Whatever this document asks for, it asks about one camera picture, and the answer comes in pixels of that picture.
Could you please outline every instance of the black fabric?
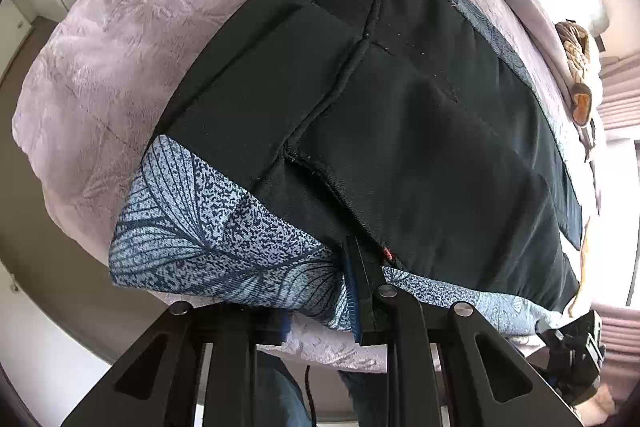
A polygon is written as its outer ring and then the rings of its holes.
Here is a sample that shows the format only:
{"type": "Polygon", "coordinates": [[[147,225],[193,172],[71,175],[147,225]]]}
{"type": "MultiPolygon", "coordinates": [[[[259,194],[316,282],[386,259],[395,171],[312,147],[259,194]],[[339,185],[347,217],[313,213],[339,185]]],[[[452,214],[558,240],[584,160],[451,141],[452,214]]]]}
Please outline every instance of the black fabric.
{"type": "Polygon", "coordinates": [[[350,371],[338,371],[338,374],[349,391],[359,427],[386,427],[387,374],[350,371]]]}
{"type": "Polygon", "coordinates": [[[547,309],[577,291],[548,123],[448,0],[248,0],[156,134],[331,247],[364,233],[413,273],[547,309]]]}

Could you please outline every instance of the blue leaf-patterned fabric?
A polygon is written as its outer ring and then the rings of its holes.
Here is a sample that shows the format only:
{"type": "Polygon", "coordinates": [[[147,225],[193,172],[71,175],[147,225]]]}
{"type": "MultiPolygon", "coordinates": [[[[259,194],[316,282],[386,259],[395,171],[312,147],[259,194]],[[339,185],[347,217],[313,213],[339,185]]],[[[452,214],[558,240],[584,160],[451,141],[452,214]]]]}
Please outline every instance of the blue leaf-patterned fabric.
{"type": "MultiPolygon", "coordinates": [[[[339,252],[268,211],[168,136],[146,152],[116,225],[109,265],[122,286],[302,312],[351,328],[339,252]]],[[[526,299],[484,293],[383,267],[420,301],[473,304],[505,335],[530,335],[561,315],[526,299]]]]}

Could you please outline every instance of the bolt head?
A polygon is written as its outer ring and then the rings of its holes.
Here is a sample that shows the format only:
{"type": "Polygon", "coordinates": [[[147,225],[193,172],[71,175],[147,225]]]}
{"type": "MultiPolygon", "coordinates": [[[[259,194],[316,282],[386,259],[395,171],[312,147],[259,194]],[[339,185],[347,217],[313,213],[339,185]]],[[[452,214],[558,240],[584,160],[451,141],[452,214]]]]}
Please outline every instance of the bolt head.
{"type": "Polygon", "coordinates": [[[172,315],[186,315],[191,310],[193,310],[193,306],[187,301],[177,301],[169,306],[169,311],[172,315]]]}
{"type": "Polygon", "coordinates": [[[456,315],[460,317],[468,317],[474,312],[474,308],[468,302],[456,302],[453,306],[453,311],[456,312],[456,315]]]}
{"type": "Polygon", "coordinates": [[[392,299],[396,295],[398,295],[398,288],[393,286],[392,284],[383,284],[378,287],[378,295],[384,297],[385,299],[392,299]]]}

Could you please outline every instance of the blue jeans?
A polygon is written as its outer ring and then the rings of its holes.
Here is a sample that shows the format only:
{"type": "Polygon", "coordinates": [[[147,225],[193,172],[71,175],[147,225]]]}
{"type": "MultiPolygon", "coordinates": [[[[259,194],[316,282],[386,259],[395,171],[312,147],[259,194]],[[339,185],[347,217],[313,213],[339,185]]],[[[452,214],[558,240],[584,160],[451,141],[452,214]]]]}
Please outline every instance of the blue jeans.
{"type": "MultiPolygon", "coordinates": [[[[278,357],[257,351],[256,426],[310,427],[302,391],[278,357]]],[[[360,427],[386,426],[386,374],[340,372],[360,427]]]]}

